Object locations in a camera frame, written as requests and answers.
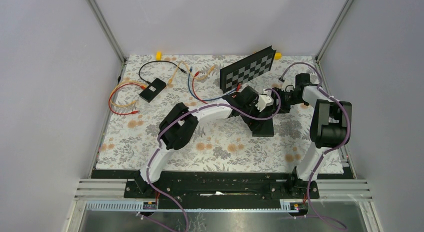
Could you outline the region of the small black adapter box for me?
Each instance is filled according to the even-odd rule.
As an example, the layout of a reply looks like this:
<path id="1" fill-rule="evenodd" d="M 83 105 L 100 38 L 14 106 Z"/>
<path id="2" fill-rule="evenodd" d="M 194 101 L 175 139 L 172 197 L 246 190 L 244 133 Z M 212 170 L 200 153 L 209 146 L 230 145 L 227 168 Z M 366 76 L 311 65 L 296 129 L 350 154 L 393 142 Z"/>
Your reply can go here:
<path id="1" fill-rule="evenodd" d="M 167 84 L 159 78 L 156 78 L 152 83 L 150 83 L 146 89 L 144 89 L 139 97 L 150 103 L 155 97 L 157 97 L 167 86 Z"/>

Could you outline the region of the black network switch box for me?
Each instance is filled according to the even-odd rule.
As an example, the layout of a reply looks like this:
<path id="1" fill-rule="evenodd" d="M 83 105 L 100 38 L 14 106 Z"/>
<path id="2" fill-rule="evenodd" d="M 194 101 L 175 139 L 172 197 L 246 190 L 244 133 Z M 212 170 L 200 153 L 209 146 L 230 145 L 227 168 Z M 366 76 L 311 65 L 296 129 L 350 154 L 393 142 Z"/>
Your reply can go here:
<path id="1" fill-rule="evenodd" d="M 241 118 L 247 124 L 253 137 L 273 137 L 275 135 L 272 118 L 262 121 L 254 120 L 247 116 L 242 116 Z"/>

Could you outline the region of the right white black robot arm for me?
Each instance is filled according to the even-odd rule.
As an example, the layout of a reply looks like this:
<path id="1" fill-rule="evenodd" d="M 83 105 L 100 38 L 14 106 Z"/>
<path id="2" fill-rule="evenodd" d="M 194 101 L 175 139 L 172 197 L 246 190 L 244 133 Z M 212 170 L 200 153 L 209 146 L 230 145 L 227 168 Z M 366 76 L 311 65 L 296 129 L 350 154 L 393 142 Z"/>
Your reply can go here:
<path id="1" fill-rule="evenodd" d="M 291 197 L 299 198 L 307 191 L 304 181 L 316 180 L 327 155 L 349 142 L 353 105 L 336 99 L 322 86 L 311 83 L 306 73 L 298 74 L 294 85 L 286 85 L 277 92 L 281 98 L 279 113 L 289 113 L 292 106 L 298 104 L 313 108 L 309 128 L 311 145 L 294 170 L 298 179 L 288 182 L 286 188 Z"/>

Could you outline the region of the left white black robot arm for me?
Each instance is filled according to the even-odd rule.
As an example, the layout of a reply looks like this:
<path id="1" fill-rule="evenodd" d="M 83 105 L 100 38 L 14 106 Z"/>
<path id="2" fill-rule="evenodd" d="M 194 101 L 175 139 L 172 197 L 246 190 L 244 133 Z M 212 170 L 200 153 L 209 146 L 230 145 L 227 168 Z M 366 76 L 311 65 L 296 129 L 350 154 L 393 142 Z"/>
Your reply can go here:
<path id="1" fill-rule="evenodd" d="M 138 181 L 136 191 L 144 198 L 154 194 L 154 182 L 159 180 L 170 156 L 189 143 L 199 124 L 240 116 L 252 136 L 272 137 L 273 117 L 281 106 L 282 98 L 276 90 L 266 89 L 259 94 L 250 86 L 193 109 L 183 103 L 176 104 L 159 125 L 159 146 L 140 169 L 142 179 Z"/>

